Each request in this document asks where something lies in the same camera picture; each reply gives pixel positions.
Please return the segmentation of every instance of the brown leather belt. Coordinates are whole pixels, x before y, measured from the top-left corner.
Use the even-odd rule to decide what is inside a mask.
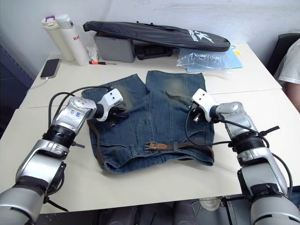
[[[214,152],[210,146],[197,146],[192,143],[177,143],[177,149],[183,149],[186,147],[195,147],[199,148],[200,150],[208,150],[211,152],[212,159],[215,160]],[[162,144],[157,142],[148,142],[144,145],[145,151],[165,151],[165,150],[174,150],[173,144]]]
[[[97,131],[95,125],[88,120],[87,124],[90,130],[96,135],[97,138],[97,151],[96,151],[96,158],[99,164],[102,166],[104,164],[104,159],[102,156],[101,148],[100,148],[100,136]],[[212,159],[215,161],[214,152],[211,147],[209,146],[197,146],[192,143],[176,143],[177,149],[183,149],[186,147],[194,147],[198,148],[199,150],[206,150],[211,152]],[[157,142],[148,142],[144,145],[144,151],[164,151],[164,150],[174,150],[174,144],[162,144]]]

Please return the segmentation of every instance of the gray plastic box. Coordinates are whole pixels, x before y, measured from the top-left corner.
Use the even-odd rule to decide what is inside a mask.
[[[135,51],[131,39],[97,33],[94,40],[103,60],[121,62],[133,62],[135,60]]]

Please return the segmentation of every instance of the screwdriver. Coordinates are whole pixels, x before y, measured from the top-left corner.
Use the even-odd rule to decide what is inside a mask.
[[[100,65],[116,65],[117,63],[108,63],[108,62],[90,61],[90,64],[100,64]]]

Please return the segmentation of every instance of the smartphone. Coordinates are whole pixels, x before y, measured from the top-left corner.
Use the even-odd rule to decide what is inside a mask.
[[[60,67],[60,59],[47,60],[41,74],[41,79],[53,78],[56,76],[57,70]]]

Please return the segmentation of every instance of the belt loop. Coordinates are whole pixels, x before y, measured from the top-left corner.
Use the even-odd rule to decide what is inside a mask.
[[[130,144],[129,147],[131,149],[132,156],[137,156],[136,147],[133,144]]]
[[[173,151],[178,151],[178,142],[173,142]]]

